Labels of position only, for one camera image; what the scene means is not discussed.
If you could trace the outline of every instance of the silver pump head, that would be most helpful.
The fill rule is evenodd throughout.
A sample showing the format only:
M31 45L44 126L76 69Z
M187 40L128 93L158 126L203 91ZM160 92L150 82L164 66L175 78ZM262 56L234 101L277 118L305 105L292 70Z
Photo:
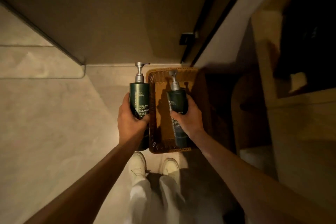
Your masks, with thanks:
M149 65L150 63L141 63L141 62L136 62L135 66L138 68L138 73L135 76L135 82L145 82L144 81L144 75L141 73L141 69L144 65Z
M180 84L176 81L177 70L170 70L168 73L173 78L173 82L170 85L171 90L179 90Z

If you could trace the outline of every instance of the person's right arm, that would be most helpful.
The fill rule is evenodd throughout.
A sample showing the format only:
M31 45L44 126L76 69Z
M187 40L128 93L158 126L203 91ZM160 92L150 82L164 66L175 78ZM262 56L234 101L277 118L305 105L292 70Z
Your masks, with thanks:
M171 112L256 223L336 223L326 210L246 163L203 128L202 114L188 96L185 115Z

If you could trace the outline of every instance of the bottle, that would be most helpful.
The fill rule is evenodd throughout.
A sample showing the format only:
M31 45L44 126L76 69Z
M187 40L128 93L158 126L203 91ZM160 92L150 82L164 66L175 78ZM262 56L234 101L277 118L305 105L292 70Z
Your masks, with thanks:
M180 88L179 82L176 81L176 74L177 70L169 71L169 75L173 78L173 82L170 85L171 91L167 92L169 109L170 111L173 110L180 114L186 114L188 111L187 93L184 88ZM179 148L190 147L191 140L183 131L181 125L173 118L171 118L171 121L173 125L176 146Z
M135 76L135 82L129 85L129 103L133 115L141 120L147 113L149 113L149 83L144 82L144 75L141 69L144 65L149 63L135 63L138 68L138 73ZM138 151L143 151L149 147L149 125L143 134L143 138L139 145Z

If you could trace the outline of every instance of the shoe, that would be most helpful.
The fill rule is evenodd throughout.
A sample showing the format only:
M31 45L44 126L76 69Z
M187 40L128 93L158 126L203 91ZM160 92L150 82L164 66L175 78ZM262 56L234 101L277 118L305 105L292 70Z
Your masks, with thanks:
M176 160L167 158L162 165L162 174L170 176L180 186L180 168Z
M132 186L146 179L146 160L141 152L133 153L129 160L128 172L131 176Z

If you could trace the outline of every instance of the pants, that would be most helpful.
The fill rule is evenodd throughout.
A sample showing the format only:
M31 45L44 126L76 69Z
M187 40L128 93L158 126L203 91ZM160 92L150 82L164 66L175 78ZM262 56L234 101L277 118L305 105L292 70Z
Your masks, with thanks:
M163 207L167 224L182 223L180 208L184 204L184 198L179 191L175 180L168 175L163 175L159 179L162 192ZM150 201L152 189L149 180L142 180L131 189L131 200L127 224L147 223L150 214Z

